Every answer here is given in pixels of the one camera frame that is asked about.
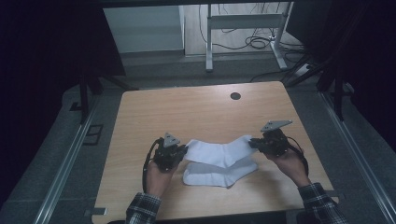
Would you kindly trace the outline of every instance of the white wall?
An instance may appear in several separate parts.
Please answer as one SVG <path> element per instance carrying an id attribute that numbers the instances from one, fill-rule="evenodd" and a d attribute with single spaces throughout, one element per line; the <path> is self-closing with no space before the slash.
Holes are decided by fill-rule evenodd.
<path id="1" fill-rule="evenodd" d="M 184 49 L 183 7 L 104 8 L 119 53 Z"/>

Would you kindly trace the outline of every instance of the person's hand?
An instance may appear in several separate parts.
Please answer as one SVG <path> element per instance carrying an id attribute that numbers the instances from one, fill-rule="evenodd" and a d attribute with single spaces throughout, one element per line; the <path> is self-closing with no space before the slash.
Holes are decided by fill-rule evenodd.
<path id="1" fill-rule="evenodd" d="M 177 167 L 174 167 L 172 170 L 161 172 L 157 163 L 151 161 L 148 165 L 147 193 L 161 198 L 168 188 L 176 169 Z"/>
<path id="2" fill-rule="evenodd" d="M 288 149 L 288 151 L 280 157 L 264 154 L 265 157 L 273 161 L 279 170 L 288 176 L 298 188 L 311 184 L 311 180 L 305 173 L 305 168 L 297 153 Z"/>

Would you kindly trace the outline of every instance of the wooden floor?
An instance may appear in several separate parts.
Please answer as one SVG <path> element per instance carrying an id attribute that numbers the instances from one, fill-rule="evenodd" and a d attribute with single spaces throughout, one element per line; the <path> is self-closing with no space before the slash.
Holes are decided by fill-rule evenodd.
<path id="1" fill-rule="evenodd" d="M 281 13 L 287 3 L 249 3 L 249 4 L 215 4 L 211 5 L 212 15 L 230 14 L 259 14 L 259 13 Z M 202 55 L 205 54 L 207 40 L 206 17 L 207 5 L 184 6 L 185 15 L 185 54 Z M 239 53 L 239 52 L 260 52 L 271 51 L 269 46 L 263 49 L 255 49 L 247 46 L 246 39 L 251 36 L 268 38 L 272 34 L 270 29 L 237 29 L 237 30 L 213 30 L 212 43 L 214 53 Z M 284 32 L 282 42 L 290 44 L 301 44 L 296 38 Z M 267 41 L 255 43 L 255 47 L 264 47 Z"/>

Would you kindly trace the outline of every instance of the wooden tabletop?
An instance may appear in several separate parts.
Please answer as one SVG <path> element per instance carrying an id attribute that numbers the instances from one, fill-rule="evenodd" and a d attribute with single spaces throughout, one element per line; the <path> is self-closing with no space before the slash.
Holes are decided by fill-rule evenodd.
<path id="1" fill-rule="evenodd" d="M 230 95 L 238 92 L 239 100 Z M 152 143 L 171 133 L 187 144 L 191 139 L 225 144 L 251 134 L 269 120 L 291 119 L 282 128 L 305 151 L 313 182 L 332 190 L 293 104 L 280 82 L 128 91 L 122 96 L 106 166 L 95 207 L 105 216 L 92 216 L 94 224 L 125 219 L 125 211 L 142 191 L 142 167 Z M 303 208 L 293 182 L 260 152 L 252 155 L 259 169 L 229 189 L 187 186 L 182 176 L 188 161 L 178 167 L 163 196 L 158 220 L 211 217 Z"/>

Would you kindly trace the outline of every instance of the white cloth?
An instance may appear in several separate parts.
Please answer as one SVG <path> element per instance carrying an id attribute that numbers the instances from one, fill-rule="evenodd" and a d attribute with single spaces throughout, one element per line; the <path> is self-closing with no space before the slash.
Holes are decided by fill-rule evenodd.
<path id="1" fill-rule="evenodd" d="M 229 144 L 211 144 L 191 140 L 184 159 L 188 164 L 183 181 L 187 185 L 229 187 L 238 179 L 255 171 L 257 164 L 250 155 L 257 149 L 248 144 L 251 135 L 244 135 Z"/>

